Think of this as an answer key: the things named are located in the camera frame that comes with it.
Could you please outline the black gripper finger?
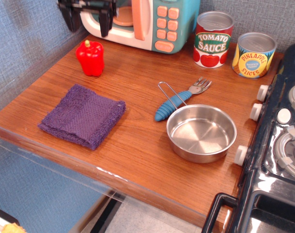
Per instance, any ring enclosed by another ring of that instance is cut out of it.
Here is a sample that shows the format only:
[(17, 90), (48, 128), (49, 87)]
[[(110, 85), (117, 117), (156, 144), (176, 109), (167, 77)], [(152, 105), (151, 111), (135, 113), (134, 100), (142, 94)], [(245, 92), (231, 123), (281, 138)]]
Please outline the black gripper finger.
[(71, 32), (76, 32), (81, 27), (80, 13), (75, 10), (73, 6), (67, 6), (64, 4), (59, 5), (59, 9), (65, 20), (68, 29)]
[(104, 10), (99, 13), (99, 24), (101, 29), (101, 36), (108, 36), (109, 31), (112, 28), (113, 12), (111, 10)]

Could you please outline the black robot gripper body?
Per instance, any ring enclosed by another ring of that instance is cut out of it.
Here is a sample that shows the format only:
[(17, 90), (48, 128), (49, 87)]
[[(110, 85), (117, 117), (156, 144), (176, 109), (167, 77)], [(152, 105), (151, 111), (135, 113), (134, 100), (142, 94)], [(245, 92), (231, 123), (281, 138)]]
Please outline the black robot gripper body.
[(116, 16), (118, 11), (116, 0), (58, 0), (57, 5), (62, 12), (67, 12), (70, 16), (80, 12), (109, 13)]

